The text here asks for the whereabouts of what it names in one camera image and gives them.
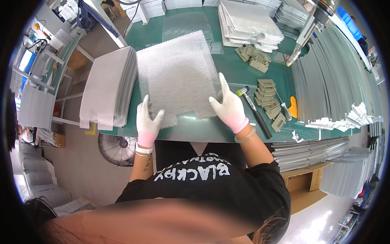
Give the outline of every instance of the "bracelet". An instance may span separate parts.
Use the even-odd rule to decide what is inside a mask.
[[[148,155],[142,155],[142,154],[139,154],[137,151],[135,152],[135,154],[139,155],[139,156],[142,156],[142,157],[149,157],[151,154],[148,154]]]
[[[237,143],[244,143],[249,141],[254,135],[256,134],[256,128],[252,126],[252,132],[244,139],[244,140],[239,140],[237,138],[237,135],[234,136],[234,141]]]

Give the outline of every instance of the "fan guard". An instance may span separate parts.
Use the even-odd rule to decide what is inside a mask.
[[[116,166],[132,167],[135,158],[135,137],[99,134],[97,144],[103,158]]]

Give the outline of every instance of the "white glove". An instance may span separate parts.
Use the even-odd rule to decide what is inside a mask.
[[[152,148],[153,143],[160,131],[161,121],[164,117],[164,110],[160,110],[155,119],[151,120],[149,117],[149,95],[146,95],[144,102],[137,107],[137,131],[138,131],[138,145],[147,148]]]
[[[213,97],[209,97],[209,101],[218,117],[237,134],[249,122],[245,117],[244,107],[241,99],[229,89],[225,77],[220,72],[218,73],[221,89],[223,94],[222,104],[218,103]]]

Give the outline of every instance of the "yellow floor marking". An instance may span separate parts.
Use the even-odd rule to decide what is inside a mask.
[[[89,130],[84,131],[85,135],[95,135],[95,133],[96,133],[96,123],[94,123],[94,130],[93,131],[89,131]]]

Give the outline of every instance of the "orange scraper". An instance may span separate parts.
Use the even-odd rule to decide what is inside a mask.
[[[291,102],[291,107],[289,107],[289,111],[291,113],[291,116],[293,116],[294,118],[297,118],[298,117],[298,111],[297,111],[297,108],[296,108],[295,97],[291,96],[290,97],[290,102]]]

